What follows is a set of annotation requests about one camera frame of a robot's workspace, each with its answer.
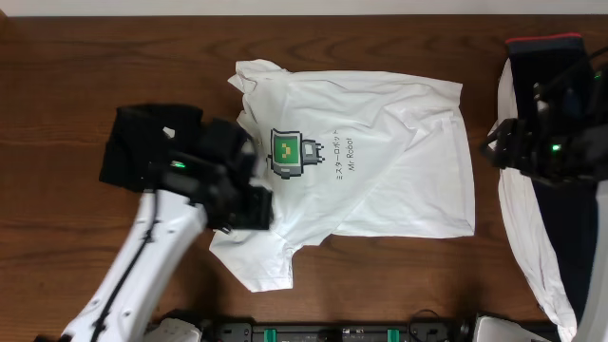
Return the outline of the white robot-print t-shirt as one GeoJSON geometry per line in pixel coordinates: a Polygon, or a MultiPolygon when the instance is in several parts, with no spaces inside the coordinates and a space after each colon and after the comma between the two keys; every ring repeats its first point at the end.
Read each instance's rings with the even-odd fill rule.
{"type": "Polygon", "coordinates": [[[238,123],[272,190],[268,230],[214,236],[249,291],[294,285],[293,258],[331,235],[462,238],[475,232],[462,85],[384,71],[291,72],[240,61],[238,123]]]}

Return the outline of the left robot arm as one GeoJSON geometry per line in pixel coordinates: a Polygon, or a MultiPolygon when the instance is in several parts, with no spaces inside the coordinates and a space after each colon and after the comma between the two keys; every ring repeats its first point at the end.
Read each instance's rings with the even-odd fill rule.
{"type": "Polygon", "coordinates": [[[271,192],[254,185],[257,159],[205,161],[185,155],[155,165],[130,232],[85,307],[60,340],[201,341],[203,328],[173,312],[151,317],[185,252],[207,227],[268,228],[271,192]]]}

